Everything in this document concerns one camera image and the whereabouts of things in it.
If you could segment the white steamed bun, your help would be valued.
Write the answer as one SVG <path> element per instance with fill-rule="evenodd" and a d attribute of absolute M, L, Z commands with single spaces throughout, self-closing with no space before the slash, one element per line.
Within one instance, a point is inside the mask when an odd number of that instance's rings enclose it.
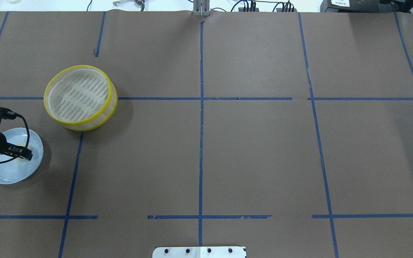
<path fill-rule="evenodd" d="M 14 146 L 15 146 L 14 154 L 17 156 L 18 159 L 20 159 L 21 161 L 32 160 L 34 147 L 31 144 L 31 142 L 28 144 L 27 147 L 23 145 L 22 143 L 18 143 Z"/>

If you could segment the yellow bamboo steamer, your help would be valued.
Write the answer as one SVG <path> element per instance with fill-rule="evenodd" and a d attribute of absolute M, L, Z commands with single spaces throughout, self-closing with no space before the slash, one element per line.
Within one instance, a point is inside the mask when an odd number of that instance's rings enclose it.
<path fill-rule="evenodd" d="M 118 95 L 108 75 L 90 65 L 72 66 L 59 72 L 44 92 L 48 115 L 73 131 L 90 131 L 114 114 Z"/>

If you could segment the light blue plate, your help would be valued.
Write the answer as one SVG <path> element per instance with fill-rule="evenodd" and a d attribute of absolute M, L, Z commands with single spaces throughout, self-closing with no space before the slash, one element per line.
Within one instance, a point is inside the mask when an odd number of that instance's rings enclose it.
<path fill-rule="evenodd" d="M 18 183 L 29 176 L 31 176 L 41 165 L 44 157 L 44 146 L 41 138 L 29 129 L 30 140 L 29 143 L 33 145 L 33 158 L 30 161 L 21 161 L 16 158 L 8 163 L 0 164 L 0 184 Z M 13 128 L 5 131 L 5 137 L 9 143 L 14 145 L 22 143 L 25 145 L 27 134 L 25 128 Z M 8 160 L 9 157 L 0 155 L 0 162 Z"/>

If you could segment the black box device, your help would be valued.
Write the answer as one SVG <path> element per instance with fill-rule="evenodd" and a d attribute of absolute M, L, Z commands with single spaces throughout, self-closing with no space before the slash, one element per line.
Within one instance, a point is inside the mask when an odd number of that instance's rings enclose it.
<path fill-rule="evenodd" d="M 323 0 L 321 13 L 393 13 L 390 4 L 382 4 L 380 0 Z"/>

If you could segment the white pedestal column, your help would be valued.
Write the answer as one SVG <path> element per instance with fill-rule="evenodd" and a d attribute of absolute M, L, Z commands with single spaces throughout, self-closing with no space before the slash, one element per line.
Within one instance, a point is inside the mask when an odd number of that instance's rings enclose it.
<path fill-rule="evenodd" d="M 158 247 L 152 253 L 153 258 L 246 258 L 246 247 L 210 246 L 210 247 Z"/>

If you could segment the aluminium frame post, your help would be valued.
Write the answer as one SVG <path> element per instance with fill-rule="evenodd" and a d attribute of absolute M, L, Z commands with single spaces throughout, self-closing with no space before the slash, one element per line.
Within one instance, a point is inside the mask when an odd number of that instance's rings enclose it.
<path fill-rule="evenodd" d="M 192 0 L 193 16 L 210 16 L 210 0 Z"/>

